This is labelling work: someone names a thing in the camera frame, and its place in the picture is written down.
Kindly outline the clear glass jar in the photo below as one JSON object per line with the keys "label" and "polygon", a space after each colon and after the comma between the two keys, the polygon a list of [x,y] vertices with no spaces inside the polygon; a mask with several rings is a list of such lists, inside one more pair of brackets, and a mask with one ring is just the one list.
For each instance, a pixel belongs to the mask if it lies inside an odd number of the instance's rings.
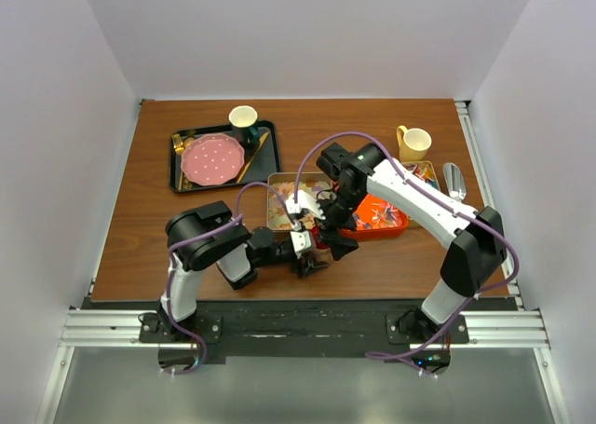
{"label": "clear glass jar", "polygon": [[312,255],[317,261],[322,261],[326,264],[330,264],[333,261],[332,253],[329,249],[316,249],[312,252]]}

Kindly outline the orange tin of lollipops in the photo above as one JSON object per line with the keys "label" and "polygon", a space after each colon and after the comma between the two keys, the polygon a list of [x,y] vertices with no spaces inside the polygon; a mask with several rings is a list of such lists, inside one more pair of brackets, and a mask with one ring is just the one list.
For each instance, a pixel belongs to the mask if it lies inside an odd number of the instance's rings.
{"label": "orange tin of lollipops", "polygon": [[342,229],[341,235],[357,241],[393,239],[409,225],[409,217],[390,202],[369,194],[353,213],[355,230]]}

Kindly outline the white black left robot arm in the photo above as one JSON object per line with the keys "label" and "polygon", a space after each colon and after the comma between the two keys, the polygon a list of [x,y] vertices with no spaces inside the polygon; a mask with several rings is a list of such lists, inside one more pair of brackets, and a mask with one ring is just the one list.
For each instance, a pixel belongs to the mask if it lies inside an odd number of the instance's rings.
{"label": "white black left robot arm", "polygon": [[292,232],[284,240],[266,226],[249,231],[222,201],[179,213],[167,223],[166,233],[169,278],[158,315],[161,333],[172,342],[196,338],[196,294],[211,266],[235,290],[255,281],[260,267],[287,265],[306,278],[329,266],[315,252],[309,231]]}

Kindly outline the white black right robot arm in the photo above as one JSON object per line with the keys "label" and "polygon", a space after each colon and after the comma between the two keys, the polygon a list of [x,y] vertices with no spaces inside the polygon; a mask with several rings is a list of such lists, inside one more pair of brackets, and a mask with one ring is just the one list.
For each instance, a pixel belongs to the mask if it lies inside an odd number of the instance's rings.
{"label": "white black right robot arm", "polygon": [[350,153],[333,143],[321,151],[317,165],[334,183],[333,195],[320,202],[323,216],[317,221],[318,242],[331,249],[334,259],[357,249],[356,241],[340,232],[356,229],[354,214],[369,195],[405,212],[446,249],[435,288],[397,321],[401,331],[437,342],[447,333],[450,317],[504,262],[501,215],[491,207],[478,211],[448,198],[375,144]]}

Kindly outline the gold tin of lollipops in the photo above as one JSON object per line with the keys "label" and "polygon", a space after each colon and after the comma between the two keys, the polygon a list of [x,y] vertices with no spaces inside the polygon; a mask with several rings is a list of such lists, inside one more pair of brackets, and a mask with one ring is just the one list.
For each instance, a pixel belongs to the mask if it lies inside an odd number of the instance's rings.
{"label": "gold tin of lollipops", "polygon": [[440,190],[440,183],[435,169],[430,161],[413,161],[413,162],[402,162],[402,166],[416,176],[418,179],[424,181],[426,184],[433,188]]}

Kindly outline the red jar lid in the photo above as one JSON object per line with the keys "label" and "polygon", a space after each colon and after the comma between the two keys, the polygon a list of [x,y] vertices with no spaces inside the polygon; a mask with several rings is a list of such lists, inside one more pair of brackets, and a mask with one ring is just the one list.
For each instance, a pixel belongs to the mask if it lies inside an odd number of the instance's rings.
{"label": "red jar lid", "polygon": [[320,231],[317,227],[314,227],[310,230],[310,233],[313,237],[313,241],[315,242],[316,248],[319,250],[327,250],[329,246],[323,241],[321,237]]}

